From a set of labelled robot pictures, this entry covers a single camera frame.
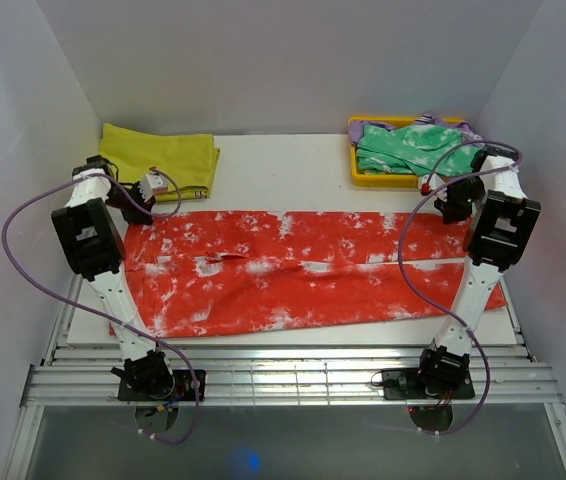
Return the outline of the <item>red tie-dye trousers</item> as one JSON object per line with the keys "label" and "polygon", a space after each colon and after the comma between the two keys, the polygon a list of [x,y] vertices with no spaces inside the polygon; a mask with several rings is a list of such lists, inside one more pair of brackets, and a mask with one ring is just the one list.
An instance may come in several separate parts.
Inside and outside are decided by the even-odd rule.
{"label": "red tie-dye trousers", "polygon": [[127,229],[125,276],[162,338],[252,333],[277,310],[302,329],[421,317],[451,305],[467,230],[431,213],[183,213]]}

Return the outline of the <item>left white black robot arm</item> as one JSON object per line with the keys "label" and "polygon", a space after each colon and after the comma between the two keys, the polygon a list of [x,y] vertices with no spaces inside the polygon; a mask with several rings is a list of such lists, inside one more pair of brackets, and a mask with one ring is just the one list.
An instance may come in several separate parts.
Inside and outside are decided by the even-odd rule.
{"label": "left white black robot arm", "polygon": [[51,220],[72,271],[88,282],[98,296],[119,342],[123,366],[112,373],[134,393],[162,400],[172,394],[175,376],[165,354],[148,332],[132,298],[124,272],[124,242],[109,209],[122,213],[130,225],[152,225],[155,194],[167,186],[147,173],[141,180],[118,188],[112,183],[118,168],[100,155],[72,171],[69,201],[52,212]]}

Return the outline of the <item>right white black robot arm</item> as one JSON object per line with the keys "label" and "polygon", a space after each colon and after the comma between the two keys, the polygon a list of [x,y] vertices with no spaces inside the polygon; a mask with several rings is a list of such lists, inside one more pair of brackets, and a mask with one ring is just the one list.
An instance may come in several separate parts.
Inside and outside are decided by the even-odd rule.
{"label": "right white black robot arm", "polygon": [[470,220],[462,250],[462,279],[446,320],[422,352],[415,371],[417,390],[451,399],[469,388],[472,335],[504,272],[517,264],[541,213],[539,202],[523,191],[521,155],[502,142],[487,142],[473,156],[470,172],[443,184],[441,174],[421,181],[421,193],[434,192],[434,207],[445,224]]}

